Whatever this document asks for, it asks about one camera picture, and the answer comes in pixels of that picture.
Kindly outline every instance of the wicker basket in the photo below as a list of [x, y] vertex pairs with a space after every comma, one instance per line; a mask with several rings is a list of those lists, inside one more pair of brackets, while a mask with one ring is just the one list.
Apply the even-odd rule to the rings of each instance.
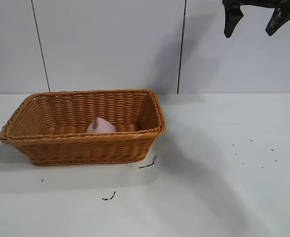
[[[95, 118], [115, 133], [85, 133]], [[143, 160], [166, 125], [149, 90], [49, 92], [29, 96], [2, 128], [0, 140], [34, 165], [129, 163]]]

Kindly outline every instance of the pink object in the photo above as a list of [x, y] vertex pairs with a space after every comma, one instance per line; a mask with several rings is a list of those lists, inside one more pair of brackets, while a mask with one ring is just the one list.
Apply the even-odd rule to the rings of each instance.
[[103, 118], [96, 118], [86, 132], [112, 133], [115, 132], [115, 127]]

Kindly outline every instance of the robotic arm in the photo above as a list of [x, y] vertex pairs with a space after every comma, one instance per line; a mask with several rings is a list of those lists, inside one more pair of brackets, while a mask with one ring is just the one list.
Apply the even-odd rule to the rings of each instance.
[[225, 36], [230, 38], [238, 22], [243, 18], [241, 5], [254, 5], [274, 8], [273, 15], [266, 27], [272, 36], [281, 26], [290, 20], [290, 0], [223, 0], [225, 8]]

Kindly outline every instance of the white wall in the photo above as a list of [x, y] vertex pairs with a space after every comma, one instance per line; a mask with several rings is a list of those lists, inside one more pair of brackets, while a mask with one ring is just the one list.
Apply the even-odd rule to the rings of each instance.
[[0, 93], [47, 90], [31, 2], [0, 0]]
[[290, 92], [290, 21], [273, 37], [273, 10], [243, 6], [230, 39], [220, 0], [188, 0], [180, 93]]
[[176, 93], [183, 0], [34, 0], [52, 91]]

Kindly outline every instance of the brown wicker basket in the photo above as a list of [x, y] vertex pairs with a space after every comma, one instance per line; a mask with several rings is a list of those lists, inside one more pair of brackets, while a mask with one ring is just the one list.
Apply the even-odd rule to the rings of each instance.
[[[85, 133], [95, 118], [115, 133]], [[149, 90], [49, 92], [29, 96], [2, 128], [0, 140], [34, 165], [129, 163], [143, 160], [166, 125]]]

